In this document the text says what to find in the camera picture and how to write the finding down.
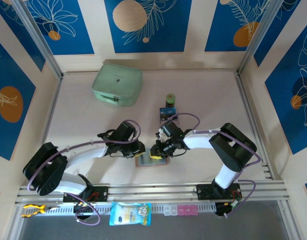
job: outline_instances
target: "green storage bag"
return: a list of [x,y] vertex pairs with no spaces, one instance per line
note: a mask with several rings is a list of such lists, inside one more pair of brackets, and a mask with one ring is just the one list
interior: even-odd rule
[[143,87],[140,69],[105,64],[92,84],[94,96],[104,102],[132,106]]

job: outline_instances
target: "gray floor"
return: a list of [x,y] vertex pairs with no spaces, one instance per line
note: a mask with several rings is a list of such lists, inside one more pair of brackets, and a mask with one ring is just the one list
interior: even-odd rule
[[151,226],[109,226],[103,216],[97,226],[85,226],[73,216],[25,219],[21,240],[286,240],[277,202],[246,202],[228,219],[214,213],[198,216],[153,214]]

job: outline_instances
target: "blue plastic bag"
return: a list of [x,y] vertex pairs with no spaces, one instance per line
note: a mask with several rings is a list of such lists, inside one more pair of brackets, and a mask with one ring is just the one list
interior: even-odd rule
[[151,203],[112,202],[109,225],[142,224],[150,226]]

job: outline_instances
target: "white table surface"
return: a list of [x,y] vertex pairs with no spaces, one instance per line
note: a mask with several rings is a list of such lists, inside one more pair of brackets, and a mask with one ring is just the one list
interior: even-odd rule
[[[159,129],[159,108],[165,106],[168,93],[175,94],[179,113],[192,113],[200,118],[197,130],[215,129],[232,123],[254,140],[233,72],[144,71],[140,96],[130,107],[97,100],[92,92],[96,74],[88,72],[64,76],[47,142],[63,149],[95,140],[97,134],[117,128],[123,120],[132,119],[141,126],[140,140],[150,148]],[[181,115],[179,123],[186,130],[196,124],[196,119]],[[183,156],[172,158],[168,165],[136,167],[134,158],[106,156],[73,165],[66,172],[83,174],[93,184],[188,183],[212,181],[222,164],[213,149],[193,149]],[[240,178],[265,180],[261,164],[249,167]]]

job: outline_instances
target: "small bottle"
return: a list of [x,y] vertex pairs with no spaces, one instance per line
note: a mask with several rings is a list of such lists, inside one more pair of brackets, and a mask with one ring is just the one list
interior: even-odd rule
[[165,97],[165,107],[174,108],[175,107],[176,96],[172,93],[167,94]]

